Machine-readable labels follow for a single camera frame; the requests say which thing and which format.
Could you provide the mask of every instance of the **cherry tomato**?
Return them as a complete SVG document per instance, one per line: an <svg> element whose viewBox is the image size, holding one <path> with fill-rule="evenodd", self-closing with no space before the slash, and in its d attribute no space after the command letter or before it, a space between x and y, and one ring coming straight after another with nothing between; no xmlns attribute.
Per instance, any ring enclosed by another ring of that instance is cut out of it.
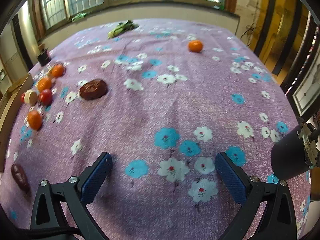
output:
<svg viewBox="0 0 320 240"><path fill-rule="evenodd" d="M43 90L39 95L39 101L44 106L49 106L52 103L52 92L50 89Z"/></svg>
<svg viewBox="0 0 320 240"><path fill-rule="evenodd" d="M25 96L26 93L22 93L21 97L20 97L20 100L21 102L24 104L24 96Z"/></svg>

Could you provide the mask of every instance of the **black container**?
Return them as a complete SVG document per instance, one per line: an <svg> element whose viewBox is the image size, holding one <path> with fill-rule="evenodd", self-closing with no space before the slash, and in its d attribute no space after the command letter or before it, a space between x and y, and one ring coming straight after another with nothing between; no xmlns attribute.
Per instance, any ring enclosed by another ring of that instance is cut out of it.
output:
<svg viewBox="0 0 320 240"><path fill-rule="evenodd" d="M305 162L303 139L299 139L297 132L301 132L299 125L277 142L271 150L273 173L280 180L294 178L310 169Z"/></svg>
<svg viewBox="0 0 320 240"><path fill-rule="evenodd" d="M43 67L45 65L47 65L50 61L51 61L51 58L48 54L48 49L45 49L43 50L37 57L40 65Z"/></svg>

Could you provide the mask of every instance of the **metal screw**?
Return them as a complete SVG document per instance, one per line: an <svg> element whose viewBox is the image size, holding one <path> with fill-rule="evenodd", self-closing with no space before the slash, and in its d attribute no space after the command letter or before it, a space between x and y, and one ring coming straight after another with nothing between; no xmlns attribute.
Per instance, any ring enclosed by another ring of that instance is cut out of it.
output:
<svg viewBox="0 0 320 240"><path fill-rule="evenodd" d="M287 182L286 182L285 180L281 180L281 181L280 181L280 184L281 184L282 186L287 186Z"/></svg>
<svg viewBox="0 0 320 240"><path fill-rule="evenodd" d="M251 176L251 177L250 177L250 180L251 180L252 182L258 182L258 181L259 181L259 178L258 178L257 176Z"/></svg>
<svg viewBox="0 0 320 240"><path fill-rule="evenodd" d="M40 184L40 185L41 185L42 187L44 187L44 186L47 185L47 184L48 184L48 182L47 182L46 180L43 180L43 181L41 181L41 184Z"/></svg>
<svg viewBox="0 0 320 240"><path fill-rule="evenodd" d="M69 179L69 182L70 183L75 183L77 181L77 177L71 177L70 179Z"/></svg>

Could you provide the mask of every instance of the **small orange fruit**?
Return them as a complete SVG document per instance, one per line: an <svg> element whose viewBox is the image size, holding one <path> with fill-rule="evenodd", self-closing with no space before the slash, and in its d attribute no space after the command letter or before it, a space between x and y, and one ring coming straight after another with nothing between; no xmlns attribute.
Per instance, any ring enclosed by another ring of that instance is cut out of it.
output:
<svg viewBox="0 0 320 240"><path fill-rule="evenodd" d="M42 125L42 117L36 110L32 110L28 114L28 123L31 129L39 130Z"/></svg>
<svg viewBox="0 0 320 240"><path fill-rule="evenodd" d="M51 75L55 78L61 77L64 73L64 66L62 64L57 64L52 68Z"/></svg>
<svg viewBox="0 0 320 240"><path fill-rule="evenodd" d="M43 77L42 79L39 80L37 87L39 92L42 92L45 89L50 89L51 86L52 86L51 79L48 77Z"/></svg>
<svg viewBox="0 0 320 240"><path fill-rule="evenodd" d="M199 40L189 42L189 50L192 52L200 52L203 48L203 44Z"/></svg>

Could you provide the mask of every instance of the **black cable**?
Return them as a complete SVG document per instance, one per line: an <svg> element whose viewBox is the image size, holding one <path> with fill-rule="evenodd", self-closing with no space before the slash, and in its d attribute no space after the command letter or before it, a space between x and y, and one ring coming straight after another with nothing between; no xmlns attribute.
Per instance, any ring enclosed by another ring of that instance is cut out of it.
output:
<svg viewBox="0 0 320 240"><path fill-rule="evenodd" d="M56 227L56 228L42 228L42 229L18 229L19 232L25 234L31 239L41 239L50 236L57 236L62 234L72 234L82 236L78 228L74 227Z"/></svg>

